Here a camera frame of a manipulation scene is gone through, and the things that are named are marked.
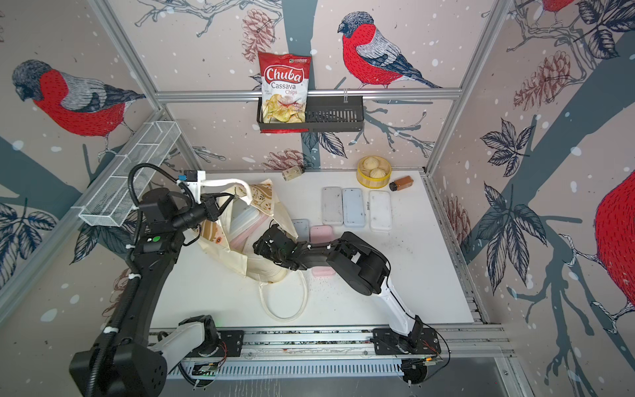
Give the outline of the grey pencil case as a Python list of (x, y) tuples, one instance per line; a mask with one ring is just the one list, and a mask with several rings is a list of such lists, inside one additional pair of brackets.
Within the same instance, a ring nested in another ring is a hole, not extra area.
[(310, 240), (310, 222), (305, 218), (293, 219), (294, 229), (298, 234), (298, 242), (308, 242)]

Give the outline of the cream canvas tote bag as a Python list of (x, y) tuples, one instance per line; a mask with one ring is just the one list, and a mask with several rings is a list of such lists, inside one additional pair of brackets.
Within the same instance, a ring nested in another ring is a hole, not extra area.
[(261, 306), (272, 319), (282, 323), (298, 319), (309, 300), (305, 277), (299, 276), (304, 289), (299, 310), (289, 317), (279, 317), (266, 304), (264, 287), (282, 281), (289, 271), (255, 253), (253, 248), (253, 244), (272, 226), (279, 227), (293, 243), (298, 241), (299, 235), (274, 190), (273, 182), (268, 179), (248, 184), (232, 180), (226, 192), (234, 197), (218, 200), (221, 206), (226, 205), (226, 209), (218, 220), (202, 223), (198, 246), (226, 268), (258, 282)]

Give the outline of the white pencil case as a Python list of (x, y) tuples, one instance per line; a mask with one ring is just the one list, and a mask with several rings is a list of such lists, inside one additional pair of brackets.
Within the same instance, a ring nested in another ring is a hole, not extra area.
[(371, 191), (369, 194), (369, 211), (371, 231), (388, 233), (392, 230), (392, 205), (389, 192)]
[(322, 189), (322, 223), (329, 226), (343, 225), (342, 189), (324, 187)]

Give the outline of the light blue pencil case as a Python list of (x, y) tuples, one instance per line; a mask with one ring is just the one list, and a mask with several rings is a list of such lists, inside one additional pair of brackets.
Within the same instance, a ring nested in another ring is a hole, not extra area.
[(366, 223), (363, 192), (358, 188), (342, 190), (343, 224), (348, 228), (363, 228)]

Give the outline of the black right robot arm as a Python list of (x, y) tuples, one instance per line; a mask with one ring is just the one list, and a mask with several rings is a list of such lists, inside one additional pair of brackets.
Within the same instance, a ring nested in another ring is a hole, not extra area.
[(355, 233), (345, 232), (326, 243), (297, 243), (275, 224), (253, 243), (253, 251), (289, 271), (329, 267), (357, 293), (377, 296), (390, 314), (389, 335), (380, 339), (380, 345), (398, 353), (417, 353), (423, 321), (393, 291), (388, 258)]

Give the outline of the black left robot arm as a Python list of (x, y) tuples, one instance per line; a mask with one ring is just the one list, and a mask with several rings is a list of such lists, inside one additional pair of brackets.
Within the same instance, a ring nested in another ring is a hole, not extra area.
[(188, 246), (185, 231), (218, 220), (227, 206), (218, 204), (218, 194), (200, 193), (204, 173), (193, 170), (171, 179), (179, 191), (157, 188), (139, 197), (135, 178), (145, 168), (162, 171), (157, 165), (140, 163), (127, 177), (137, 211), (132, 245), (127, 248), (127, 285), (94, 345), (76, 353), (69, 365), (84, 396), (160, 395), (169, 372), (190, 352), (214, 352), (223, 345), (209, 315), (185, 319), (174, 332), (149, 344), (160, 292), (182, 248)]

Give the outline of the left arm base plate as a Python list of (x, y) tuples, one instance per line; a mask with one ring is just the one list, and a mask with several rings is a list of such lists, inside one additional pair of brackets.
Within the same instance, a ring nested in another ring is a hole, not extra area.
[(238, 329), (221, 329), (218, 332), (218, 343), (215, 347), (197, 347), (191, 351), (186, 359), (203, 359), (223, 357), (234, 358), (241, 356), (245, 332)]

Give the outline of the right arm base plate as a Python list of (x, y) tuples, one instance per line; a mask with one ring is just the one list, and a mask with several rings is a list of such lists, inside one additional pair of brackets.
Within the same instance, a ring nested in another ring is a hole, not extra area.
[(370, 341), (377, 356), (437, 356), (443, 351), (440, 337), (430, 328), (423, 328), (418, 337), (405, 337), (390, 328), (373, 329)]

